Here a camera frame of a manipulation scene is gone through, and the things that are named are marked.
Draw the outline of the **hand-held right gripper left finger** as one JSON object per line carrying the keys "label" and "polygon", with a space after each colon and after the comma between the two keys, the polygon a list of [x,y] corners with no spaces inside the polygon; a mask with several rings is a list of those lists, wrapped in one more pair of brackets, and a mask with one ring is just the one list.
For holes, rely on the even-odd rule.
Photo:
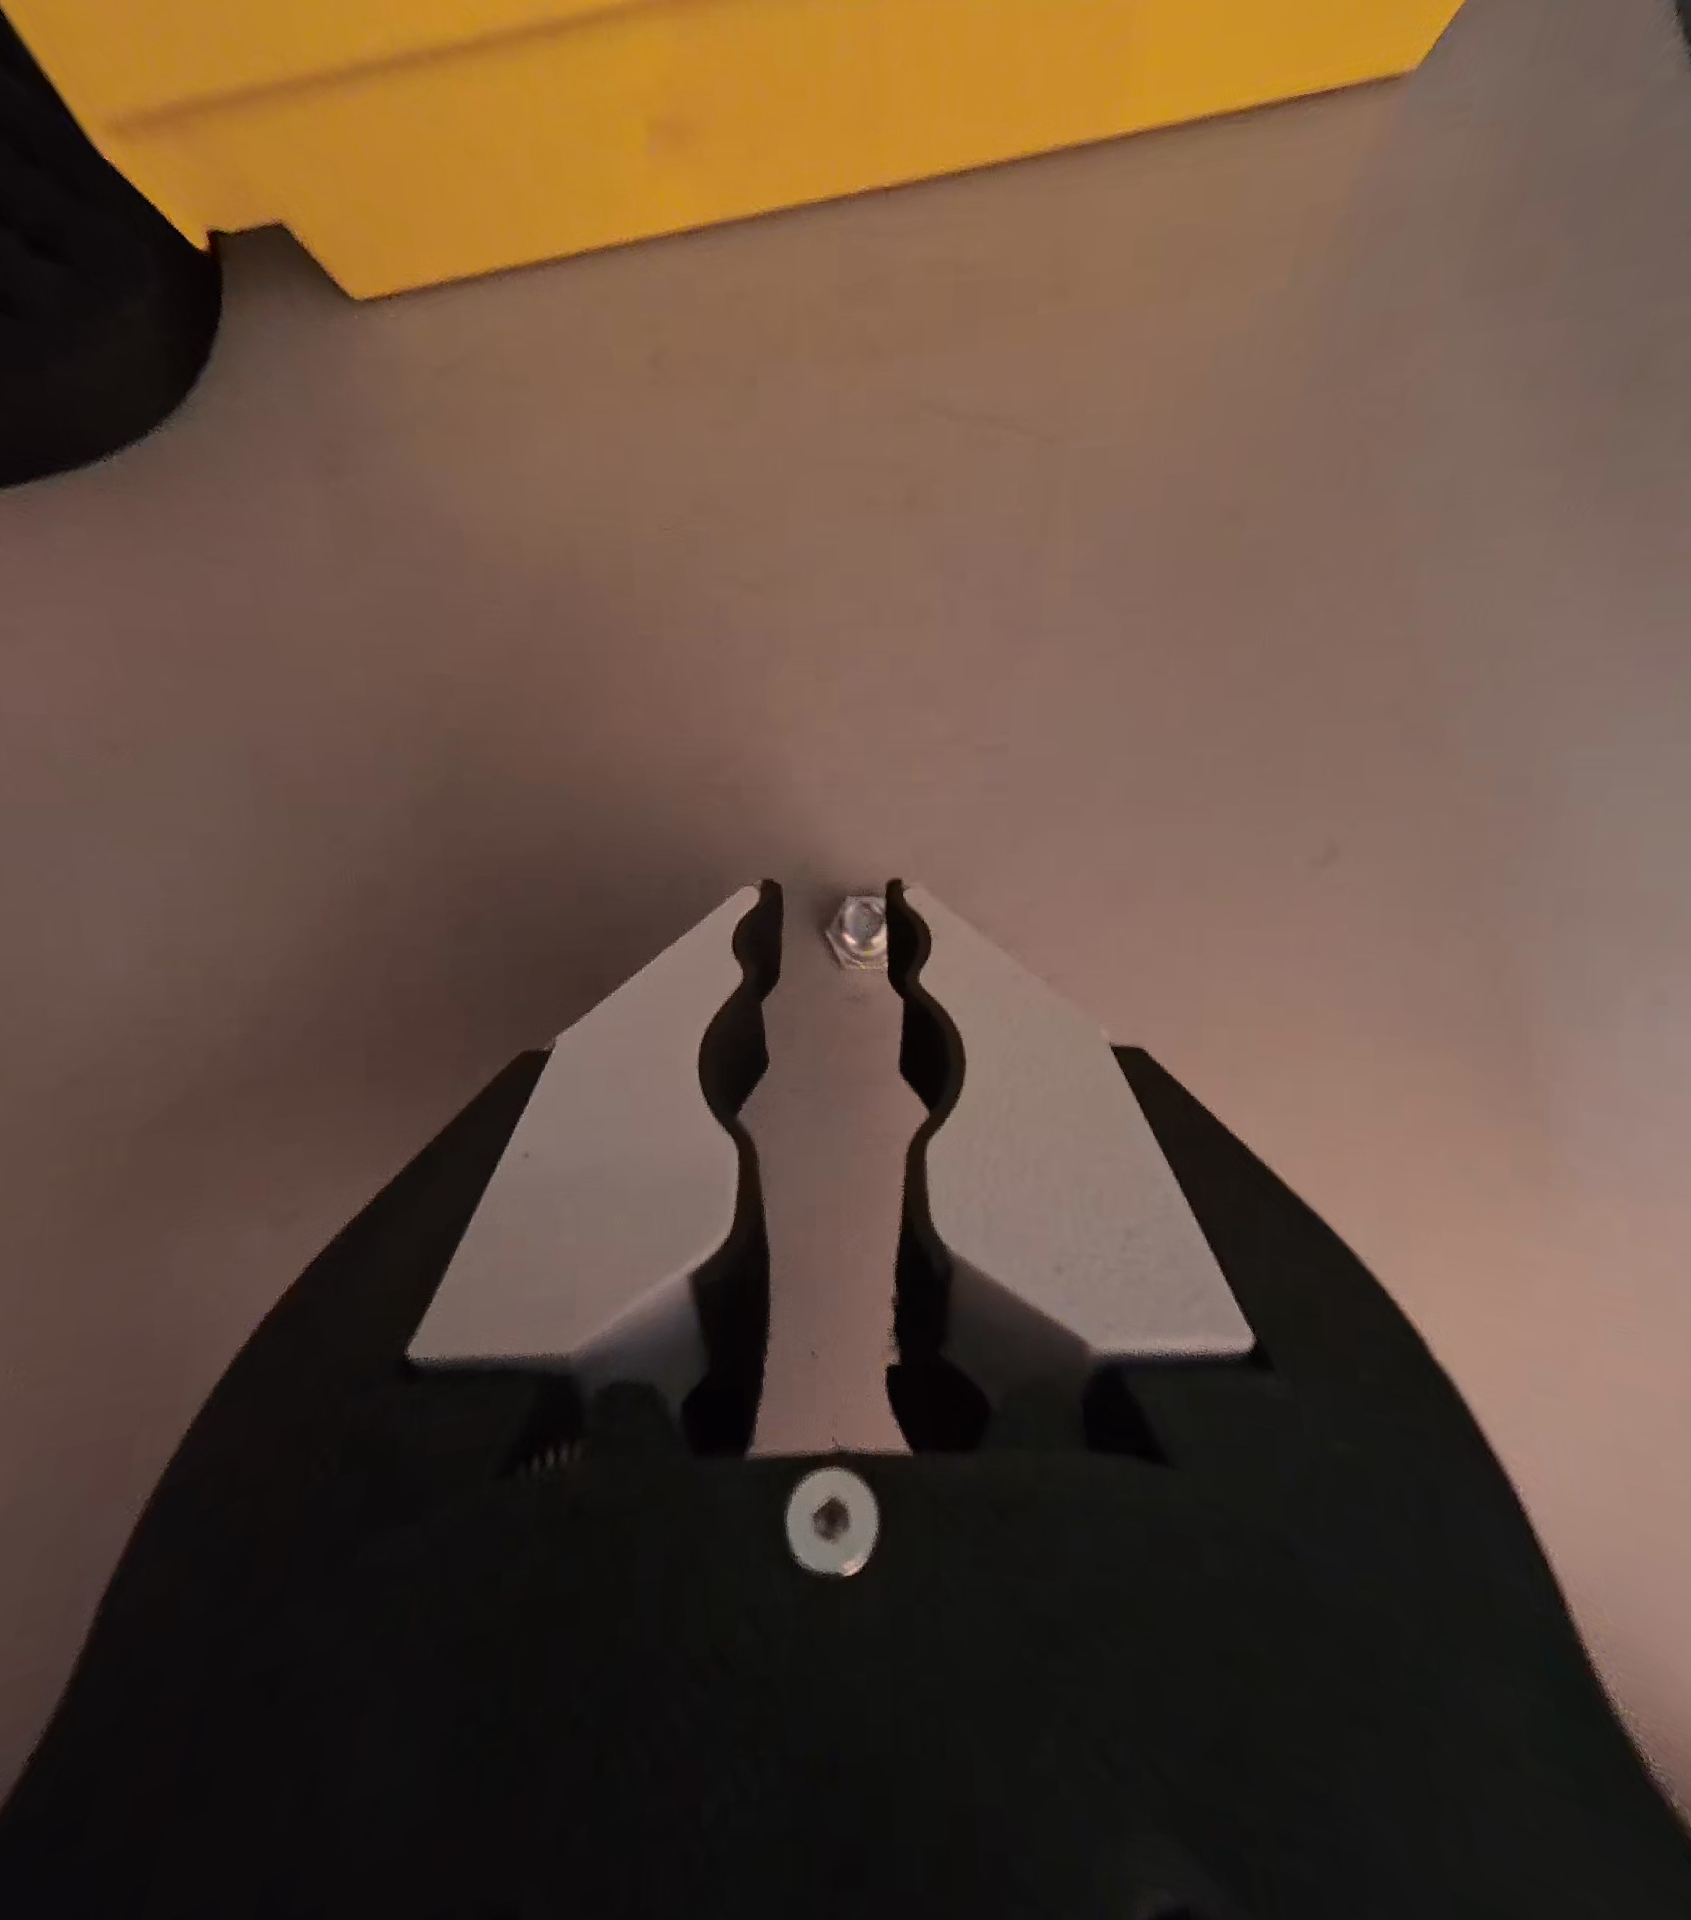
{"label": "hand-held right gripper left finger", "polygon": [[639,1387],[748,1453],[769,1240],[743,1110],[769,1071],[784,893],[738,888],[554,1039],[405,1357]]}

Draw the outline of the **black textured pad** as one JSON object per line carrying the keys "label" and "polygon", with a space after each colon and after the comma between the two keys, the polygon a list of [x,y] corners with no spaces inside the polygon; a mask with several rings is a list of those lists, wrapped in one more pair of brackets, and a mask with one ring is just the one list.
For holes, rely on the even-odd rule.
{"label": "black textured pad", "polygon": [[217,254],[100,152],[0,10],[0,487],[154,432],[221,310]]}

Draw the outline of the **yellow plastic bin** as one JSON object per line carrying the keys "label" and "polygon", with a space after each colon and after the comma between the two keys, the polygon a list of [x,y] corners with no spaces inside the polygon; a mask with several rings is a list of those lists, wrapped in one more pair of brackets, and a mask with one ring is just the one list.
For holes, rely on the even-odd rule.
{"label": "yellow plastic bin", "polygon": [[1455,2],[10,2],[190,241],[356,299],[1389,81]]}

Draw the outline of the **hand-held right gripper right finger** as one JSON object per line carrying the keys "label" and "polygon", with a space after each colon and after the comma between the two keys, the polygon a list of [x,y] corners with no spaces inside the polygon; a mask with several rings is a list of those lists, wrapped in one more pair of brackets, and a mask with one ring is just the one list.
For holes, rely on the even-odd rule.
{"label": "hand-held right gripper right finger", "polygon": [[1129,1369],[1255,1334],[1102,1026],[911,881],[885,893],[906,1146],[887,1398],[911,1453],[1159,1453]]}

